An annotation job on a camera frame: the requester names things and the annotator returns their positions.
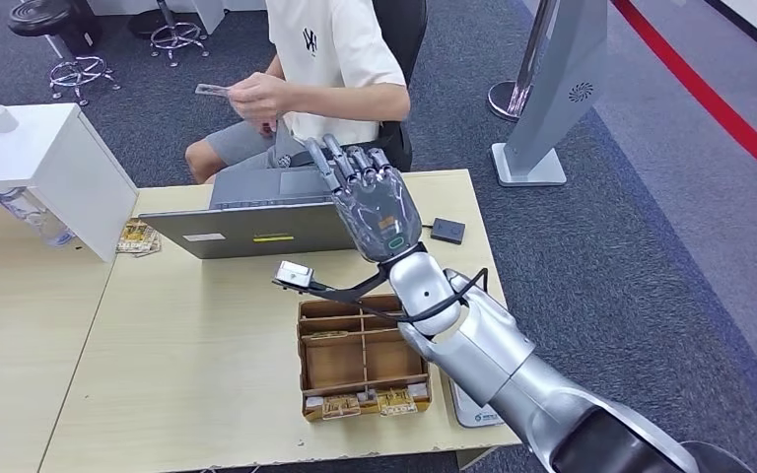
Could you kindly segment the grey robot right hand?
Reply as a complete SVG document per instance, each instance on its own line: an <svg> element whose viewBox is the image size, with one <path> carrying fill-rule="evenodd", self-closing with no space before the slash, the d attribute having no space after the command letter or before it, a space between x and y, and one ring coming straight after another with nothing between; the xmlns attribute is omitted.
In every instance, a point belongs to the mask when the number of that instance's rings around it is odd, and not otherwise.
<svg viewBox="0 0 757 473"><path fill-rule="evenodd" d="M342 149L331 134L303 141L365 259L383 263L415 246L422 221L398 169L380 148Z"/></svg>

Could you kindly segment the person's left hand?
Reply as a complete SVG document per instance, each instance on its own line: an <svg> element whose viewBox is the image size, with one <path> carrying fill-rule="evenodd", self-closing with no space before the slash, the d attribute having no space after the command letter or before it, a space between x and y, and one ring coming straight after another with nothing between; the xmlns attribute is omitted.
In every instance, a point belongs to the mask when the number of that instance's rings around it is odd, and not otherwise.
<svg viewBox="0 0 757 473"><path fill-rule="evenodd" d="M268 123L289 111L292 91L285 80L256 72L228 87L228 99L244 120Z"/></svg>

